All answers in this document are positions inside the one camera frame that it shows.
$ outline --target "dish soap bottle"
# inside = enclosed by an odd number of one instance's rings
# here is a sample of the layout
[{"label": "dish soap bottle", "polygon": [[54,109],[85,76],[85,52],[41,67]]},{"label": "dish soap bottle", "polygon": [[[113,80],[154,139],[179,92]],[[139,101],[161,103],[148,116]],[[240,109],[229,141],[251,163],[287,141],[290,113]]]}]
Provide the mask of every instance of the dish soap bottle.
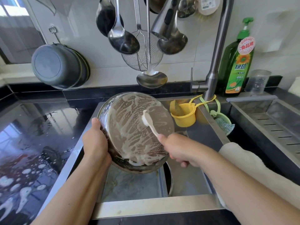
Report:
[{"label": "dish soap bottle", "polygon": [[255,40],[249,36],[250,32],[247,29],[253,20],[253,17],[243,19],[244,29],[239,32],[237,40],[228,45],[224,51],[218,74],[217,94],[231,97],[241,93],[255,47]]}]

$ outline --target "stainless steel pot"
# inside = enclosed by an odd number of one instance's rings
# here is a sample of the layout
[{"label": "stainless steel pot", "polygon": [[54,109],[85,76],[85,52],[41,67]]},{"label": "stainless steel pot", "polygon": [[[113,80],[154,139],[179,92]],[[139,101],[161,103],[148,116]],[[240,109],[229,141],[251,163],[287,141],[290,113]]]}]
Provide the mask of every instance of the stainless steel pot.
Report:
[{"label": "stainless steel pot", "polygon": [[169,111],[157,99],[144,93],[117,94],[103,104],[97,116],[108,139],[113,165],[129,173],[150,173],[169,157],[151,129],[143,124],[145,109],[158,133],[169,136],[174,132]]}]

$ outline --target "wet countertop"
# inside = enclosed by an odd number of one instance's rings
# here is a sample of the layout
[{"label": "wet countertop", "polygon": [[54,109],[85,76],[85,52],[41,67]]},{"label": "wet countertop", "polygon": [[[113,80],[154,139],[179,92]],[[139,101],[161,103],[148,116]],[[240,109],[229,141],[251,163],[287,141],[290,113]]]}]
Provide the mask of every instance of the wet countertop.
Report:
[{"label": "wet countertop", "polygon": [[15,101],[0,113],[0,224],[30,224],[94,109],[64,99]]}]

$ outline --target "towel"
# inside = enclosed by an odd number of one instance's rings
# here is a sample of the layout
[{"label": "towel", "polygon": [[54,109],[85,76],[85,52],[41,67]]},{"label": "towel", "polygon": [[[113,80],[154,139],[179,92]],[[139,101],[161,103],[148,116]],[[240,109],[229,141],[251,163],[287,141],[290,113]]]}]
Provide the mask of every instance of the towel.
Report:
[{"label": "towel", "polygon": [[[268,169],[257,155],[242,149],[233,142],[223,145],[219,153],[252,178],[300,209],[300,186]],[[217,193],[217,195],[223,207],[230,210],[220,194]]]}]

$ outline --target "white tile wall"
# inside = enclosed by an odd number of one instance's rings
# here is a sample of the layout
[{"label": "white tile wall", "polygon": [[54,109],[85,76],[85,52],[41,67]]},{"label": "white tile wall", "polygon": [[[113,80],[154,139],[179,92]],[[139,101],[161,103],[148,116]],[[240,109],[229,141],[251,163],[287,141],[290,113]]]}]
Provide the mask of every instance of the white tile wall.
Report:
[{"label": "white tile wall", "polygon": [[[139,73],[127,67],[121,55],[116,52],[97,29],[95,14],[99,0],[72,0],[68,16],[57,13],[55,16],[35,0],[28,0],[48,43],[56,42],[54,35],[48,32],[50,24],[58,28],[61,42],[81,52],[92,67],[92,75],[83,87],[136,84]],[[141,25],[146,29],[146,7],[140,1]],[[120,13],[128,31],[135,31],[133,0],[120,0]],[[295,76],[300,75],[300,0],[235,0],[225,46],[235,41],[242,29],[242,19],[253,16],[255,21],[250,25],[251,35],[257,44],[265,41],[261,34],[266,25],[266,15],[272,12],[294,11],[289,18],[293,21],[291,30],[283,33],[285,40],[279,51],[270,53],[256,52],[251,70],[266,69],[273,75],[282,75],[280,84],[288,88]],[[169,82],[187,81],[190,79],[190,68],[194,67],[194,79],[205,79],[218,29],[221,8],[205,21],[190,17],[178,20],[179,30],[188,37],[186,48],[176,55],[165,55],[157,69],[166,73]],[[151,13],[153,22],[156,15]]]}]

